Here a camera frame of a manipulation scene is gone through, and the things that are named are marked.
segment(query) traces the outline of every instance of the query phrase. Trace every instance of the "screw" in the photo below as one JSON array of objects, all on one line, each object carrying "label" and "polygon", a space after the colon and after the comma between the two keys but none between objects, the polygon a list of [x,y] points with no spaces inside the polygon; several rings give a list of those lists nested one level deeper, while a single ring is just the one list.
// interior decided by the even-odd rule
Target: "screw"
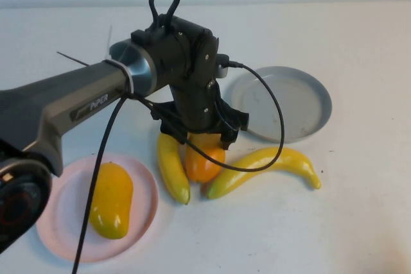
[{"label": "screw", "polygon": [[210,82],[207,85],[207,88],[210,89],[212,85],[214,85],[214,80],[210,80]]}]

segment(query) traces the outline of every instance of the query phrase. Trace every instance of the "pink plate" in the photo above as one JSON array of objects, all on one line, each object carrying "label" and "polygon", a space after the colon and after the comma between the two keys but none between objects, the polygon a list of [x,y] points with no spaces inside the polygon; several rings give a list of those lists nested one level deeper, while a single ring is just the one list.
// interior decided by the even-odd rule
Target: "pink plate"
[{"label": "pink plate", "polygon": [[[41,241],[55,255],[73,261],[82,226],[87,194],[96,155],[82,158],[64,168],[53,179],[46,209],[37,221]],[[80,262],[113,258],[136,244],[151,225],[159,201],[159,190],[151,172],[138,160],[126,155],[104,154],[103,163],[125,168],[133,180],[134,191],[127,235],[119,240],[105,239],[89,224]]]}]

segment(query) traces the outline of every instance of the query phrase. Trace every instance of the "yellow mango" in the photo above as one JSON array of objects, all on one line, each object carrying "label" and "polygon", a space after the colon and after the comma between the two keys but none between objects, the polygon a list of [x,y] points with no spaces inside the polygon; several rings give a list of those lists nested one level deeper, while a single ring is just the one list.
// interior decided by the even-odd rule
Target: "yellow mango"
[{"label": "yellow mango", "polygon": [[128,232],[133,181],[115,163],[100,166],[91,203],[90,224],[107,239],[121,239]]}]

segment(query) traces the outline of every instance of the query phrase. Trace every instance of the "black loop handle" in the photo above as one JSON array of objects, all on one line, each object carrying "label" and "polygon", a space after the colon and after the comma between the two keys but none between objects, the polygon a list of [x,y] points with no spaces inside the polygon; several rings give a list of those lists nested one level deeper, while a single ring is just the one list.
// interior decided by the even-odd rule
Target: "black loop handle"
[{"label": "black loop handle", "polygon": [[[171,30],[171,20],[174,16],[174,12],[179,6],[180,0],[173,0],[171,6],[168,8],[166,18],[164,21],[164,26],[166,27],[166,30],[169,31]],[[157,10],[155,9],[154,5],[154,0],[148,0],[148,5],[150,6],[150,9],[153,14],[153,28],[157,29],[160,27],[160,20],[159,20],[159,14],[157,13]]]}]

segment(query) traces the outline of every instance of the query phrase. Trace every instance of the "gray plate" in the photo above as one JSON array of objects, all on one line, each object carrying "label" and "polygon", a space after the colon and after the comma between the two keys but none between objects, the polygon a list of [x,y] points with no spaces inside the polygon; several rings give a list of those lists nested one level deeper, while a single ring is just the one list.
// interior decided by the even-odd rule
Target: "gray plate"
[{"label": "gray plate", "polygon": [[[278,99],[284,116],[285,142],[295,142],[319,131],[328,121],[332,103],[327,89],[314,77],[291,67],[264,67],[257,73]],[[251,74],[232,90],[232,107],[250,114],[249,132],[279,142],[280,123],[272,98]]]}]

